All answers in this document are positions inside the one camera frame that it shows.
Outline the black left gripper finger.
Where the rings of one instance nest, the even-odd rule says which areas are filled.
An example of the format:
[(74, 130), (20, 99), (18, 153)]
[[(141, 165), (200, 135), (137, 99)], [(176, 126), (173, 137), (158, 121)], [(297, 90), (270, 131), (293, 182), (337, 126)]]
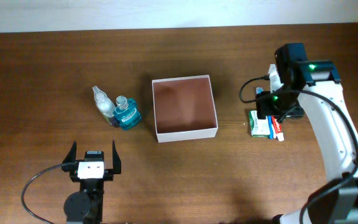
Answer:
[(76, 161), (76, 141), (73, 141), (73, 144), (68, 151), (68, 154), (65, 156), (64, 160), (62, 161), (63, 164), (73, 163)]
[(112, 169), (114, 172), (121, 171), (121, 158), (117, 152), (115, 141), (112, 141)]

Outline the green white soap packet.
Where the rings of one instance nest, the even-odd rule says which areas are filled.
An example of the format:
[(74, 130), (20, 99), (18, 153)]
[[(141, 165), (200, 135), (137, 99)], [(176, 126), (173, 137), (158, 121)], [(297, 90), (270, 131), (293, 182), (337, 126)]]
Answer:
[(249, 123), (252, 137), (268, 138), (270, 136), (268, 118), (259, 119), (256, 110), (249, 111)]

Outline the teal mouthwash bottle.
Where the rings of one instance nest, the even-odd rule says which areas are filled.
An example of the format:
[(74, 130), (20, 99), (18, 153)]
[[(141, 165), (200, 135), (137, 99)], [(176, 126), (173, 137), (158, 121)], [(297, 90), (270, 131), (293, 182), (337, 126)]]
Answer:
[(113, 114), (123, 130), (129, 130), (141, 121), (142, 116), (138, 110), (135, 99), (118, 96), (116, 98), (116, 104), (117, 106)]

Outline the clear spray bottle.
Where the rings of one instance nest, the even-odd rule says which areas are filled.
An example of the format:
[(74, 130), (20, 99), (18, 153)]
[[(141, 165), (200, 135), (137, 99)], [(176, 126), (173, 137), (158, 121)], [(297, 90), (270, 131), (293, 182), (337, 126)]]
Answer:
[(107, 94), (100, 90), (97, 86), (92, 87), (94, 93), (94, 101), (105, 120), (113, 127), (118, 128), (119, 123), (114, 116), (115, 104), (108, 98)]

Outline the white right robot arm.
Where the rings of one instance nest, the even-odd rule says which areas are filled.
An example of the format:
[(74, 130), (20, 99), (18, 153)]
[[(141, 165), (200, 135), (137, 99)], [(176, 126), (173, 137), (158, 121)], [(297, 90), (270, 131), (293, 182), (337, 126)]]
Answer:
[(259, 116), (279, 120), (299, 106), (307, 115), (323, 157), (327, 182), (274, 223), (358, 223), (358, 133), (331, 61), (291, 60), (272, 64), (270, 91), (256, 96)]

